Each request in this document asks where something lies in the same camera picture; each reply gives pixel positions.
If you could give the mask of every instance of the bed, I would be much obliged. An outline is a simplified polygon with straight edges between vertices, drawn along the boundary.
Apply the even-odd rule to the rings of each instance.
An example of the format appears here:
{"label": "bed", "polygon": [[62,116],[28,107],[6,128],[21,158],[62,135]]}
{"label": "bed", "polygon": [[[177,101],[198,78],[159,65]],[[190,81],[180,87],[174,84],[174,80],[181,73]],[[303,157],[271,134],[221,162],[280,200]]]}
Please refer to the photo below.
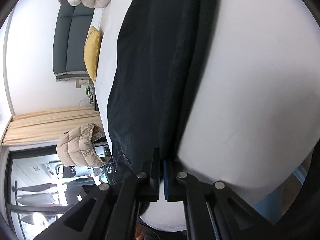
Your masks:
{"label": "bed", "polygon": [[[103,38],[94,85],[111,151],[108,100],[132,1],[96,9]],[[319,26],[302,0],[219,0],[214,24],[177,159],[202,181],[225,181],[254,204],[292,174],[320,137]],[[156,229],[185,229],[181,203],[151,203],[141,218]]]}

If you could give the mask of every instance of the beige down jacket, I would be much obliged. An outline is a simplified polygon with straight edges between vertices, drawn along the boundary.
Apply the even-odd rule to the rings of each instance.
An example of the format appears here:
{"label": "beige down jacket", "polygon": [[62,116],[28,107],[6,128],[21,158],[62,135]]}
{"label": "beige down jacket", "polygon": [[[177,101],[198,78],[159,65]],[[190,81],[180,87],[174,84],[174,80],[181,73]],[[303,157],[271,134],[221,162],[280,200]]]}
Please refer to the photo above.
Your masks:
{"label": "beige down jacket", "polygon": [[61,135],[57,143],[57,154],[63,165],[96,168],[105,165],[106,162],[92,146],[103,135],[103,130],[94,123],[86,123]]}

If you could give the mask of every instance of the power outlet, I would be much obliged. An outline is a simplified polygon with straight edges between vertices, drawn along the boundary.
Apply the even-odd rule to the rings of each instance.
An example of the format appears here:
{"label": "power outlet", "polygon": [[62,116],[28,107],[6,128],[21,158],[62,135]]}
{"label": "power outlet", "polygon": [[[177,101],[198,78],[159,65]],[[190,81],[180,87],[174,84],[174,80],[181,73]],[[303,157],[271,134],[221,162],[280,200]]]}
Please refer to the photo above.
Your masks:
{"label": "power outlet", "polygon": [[89,85],[89,79],[79,79],[79,85]]}

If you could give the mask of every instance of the black fabric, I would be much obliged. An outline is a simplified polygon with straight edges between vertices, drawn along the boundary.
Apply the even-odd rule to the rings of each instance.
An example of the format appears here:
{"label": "black fabric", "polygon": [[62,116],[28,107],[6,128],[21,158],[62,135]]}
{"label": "black fabric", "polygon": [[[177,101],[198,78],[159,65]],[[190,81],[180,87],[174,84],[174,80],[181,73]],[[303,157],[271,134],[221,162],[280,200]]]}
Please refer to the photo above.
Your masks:
{"label": "black fabric", "polygon": [[[182,101],[191,96],[184,105],[192,104],[196,94],[215,3],[132,1],[117,41],[118,65],[107,108],[117,166],[114,182],[121,182],[128,172],[140,170],[142,163],[152,158],[155,147],[160,147],[161,158],[175,156],[172,146],[176,144]],[[188,76],[190,66],[193,77]],[[189,95],[184,95],[186,82]]]}
{"label": "black fabric", "polygon": [[73,7],[65,2],[60,6],[53,41],[53,72],[58,74],[57,81],[89,78],[88,73],[78,72],[87,71],[83,50],[93,13],[94,8],[83,4]]}
{"label": "black fabric", "polygon": [[320,141],[316,144],[302,188],[283,217],[276,223],[290,240],[301,239],[320,214]]}
{"label": "black fabric", "polygon": [[140,202],[138,217],[141,217],[147,211],[149,206],[150,206],[150,202],[145,202],[145,201]]}

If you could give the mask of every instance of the white wall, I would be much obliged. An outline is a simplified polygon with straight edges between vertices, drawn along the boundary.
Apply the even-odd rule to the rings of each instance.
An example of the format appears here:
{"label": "white wall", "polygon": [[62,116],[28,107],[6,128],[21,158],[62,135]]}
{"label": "white wall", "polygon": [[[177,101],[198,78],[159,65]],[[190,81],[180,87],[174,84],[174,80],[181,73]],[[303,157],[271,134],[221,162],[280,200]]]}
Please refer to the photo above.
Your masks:
{"label": "white wall", "polygon": [[20,0],[7,43],[7,78],[15,114],[77,106],[85,97],[75,81],[56,82],[52,48],[60,4],[57,0]]}
{"label": "white wall", "polygon": [[8,19],[2,25],[0,29],[0,138],[2,138],[8,122],[12,115],[5,92],[4,73],[3,73],[3,49],[4,49],[4,37],[5,30],[7,28]]}

